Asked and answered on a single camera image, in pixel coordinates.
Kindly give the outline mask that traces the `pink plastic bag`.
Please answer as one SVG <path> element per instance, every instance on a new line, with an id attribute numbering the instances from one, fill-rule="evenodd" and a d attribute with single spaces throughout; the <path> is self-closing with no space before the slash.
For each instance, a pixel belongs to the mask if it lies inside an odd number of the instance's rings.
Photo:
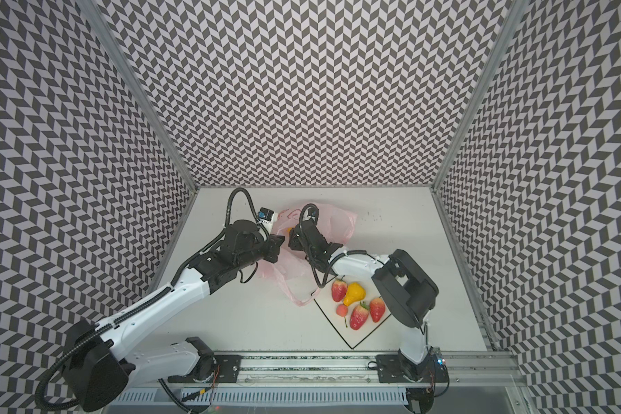
<path id="1" fill-rule="evenodd" d="M 277 262 L 262 260 L 257 275 L 274 284 L 296 306 L 305 306 L 329 284 L 329 263 L 355 233 L 357 214 L 310 203 L 274 215 L 272 234 L 283 236 Z"/>

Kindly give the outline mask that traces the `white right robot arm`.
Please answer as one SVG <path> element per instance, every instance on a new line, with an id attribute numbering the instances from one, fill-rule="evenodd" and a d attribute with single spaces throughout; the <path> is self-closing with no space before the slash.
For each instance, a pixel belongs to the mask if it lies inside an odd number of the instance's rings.
<path id="1" fill-rule="evenodd" d="M 289 248 L 304 254 L 318 288 L 328 287 L 336 316 L 345 327 L 359 331 L 394 317 L 403 328 L 398 371 L 408 381 L 433 377 L 433 355 L 427 341 L 427 317 L 435 309 L 439 288 L 402 249 L 391 255 L 371 255 L 330 243 L 314 219 L 300 220 L 289 231 Z"/>

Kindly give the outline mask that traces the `red yellow fake strawberry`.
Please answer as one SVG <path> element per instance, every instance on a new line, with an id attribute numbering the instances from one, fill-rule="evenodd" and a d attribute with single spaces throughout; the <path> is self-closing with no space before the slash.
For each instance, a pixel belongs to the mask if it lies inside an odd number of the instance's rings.
<path id="1" fill-rule="evenodd" d="M 367 322 L 370 311 L 367 304 L 360 303 L 351 313 L 348 326 L 353 331 L 358 331 Z"/>

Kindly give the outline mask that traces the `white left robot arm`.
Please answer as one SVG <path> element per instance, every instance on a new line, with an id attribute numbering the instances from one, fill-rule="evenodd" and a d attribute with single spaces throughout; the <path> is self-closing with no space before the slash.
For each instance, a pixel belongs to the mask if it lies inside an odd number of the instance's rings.
<path id="1" fill-rule="evenodd" d="M 36 406 L 47 412 L 80 406 L 94 412 L 131 386 L 215 374 L 213 351 L 198 337 L 142 351 L 140 344 L 187 307 L 209 297 L 261 260 L 278 259 L 284 236 L 264 235 L 248 220 L 227 225 L 207 247 L 187 259 L 165 286 L 96 324 L 83 320 L 67 332 L 65 351 L 40 379 Z"/>

